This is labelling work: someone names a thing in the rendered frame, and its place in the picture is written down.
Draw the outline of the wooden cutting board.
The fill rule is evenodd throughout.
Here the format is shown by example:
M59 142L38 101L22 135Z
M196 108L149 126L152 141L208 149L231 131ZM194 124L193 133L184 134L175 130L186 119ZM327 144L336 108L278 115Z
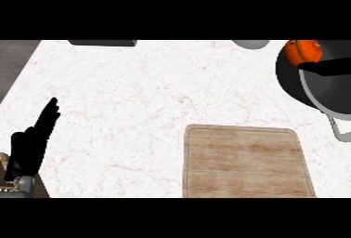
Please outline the wooden cutting board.
M295 131L188 125L183 196L312 198L315 192Z

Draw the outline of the dark pot with grey rim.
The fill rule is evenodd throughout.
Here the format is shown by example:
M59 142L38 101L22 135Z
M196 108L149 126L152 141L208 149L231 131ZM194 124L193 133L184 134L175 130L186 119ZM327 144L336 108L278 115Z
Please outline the dark pot with grey rim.
M351 132L342 133L336 119L351 121L351 40L320 40L321 63L337 69L318 75L293 66L281 50L276 60L276 75L286 94L306 106L315 108L330 122L334 137L351 142Z

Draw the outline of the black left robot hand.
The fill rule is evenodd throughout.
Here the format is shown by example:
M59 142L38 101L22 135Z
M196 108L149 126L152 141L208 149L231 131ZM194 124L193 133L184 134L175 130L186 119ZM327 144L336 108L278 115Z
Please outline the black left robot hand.
M60 116L57 98L51 98L45 105L34 126L10 136L10 159L4 181L13 181L23 176L38 174L44 160L48 137Z

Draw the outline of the grey round object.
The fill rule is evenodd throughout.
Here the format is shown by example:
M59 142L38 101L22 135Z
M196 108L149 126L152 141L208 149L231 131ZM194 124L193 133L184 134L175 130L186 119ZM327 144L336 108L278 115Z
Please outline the grey round object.
M245 49L261 49L267 46L268 40L234 40L234 44Z

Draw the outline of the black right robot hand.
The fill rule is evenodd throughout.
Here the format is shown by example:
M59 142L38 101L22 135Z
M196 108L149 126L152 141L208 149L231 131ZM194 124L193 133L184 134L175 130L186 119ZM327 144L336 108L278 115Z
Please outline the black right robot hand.
M351 74L351 58L304 62L298 65L298 68L320 76L346 75Z

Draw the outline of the orange squash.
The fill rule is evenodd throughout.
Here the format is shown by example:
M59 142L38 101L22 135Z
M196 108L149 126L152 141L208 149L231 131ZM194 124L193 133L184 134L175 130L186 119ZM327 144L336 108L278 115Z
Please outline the orange squash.
M304 62L318 62L321 60L321 45L317 40L289 40L283 51L293 66Z

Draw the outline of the dark grey flat object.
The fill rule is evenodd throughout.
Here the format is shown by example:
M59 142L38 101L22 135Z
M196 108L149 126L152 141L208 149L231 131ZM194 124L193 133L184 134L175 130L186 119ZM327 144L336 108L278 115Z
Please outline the dark grey flat object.
M137 40L68 40L73 46L135 46Z

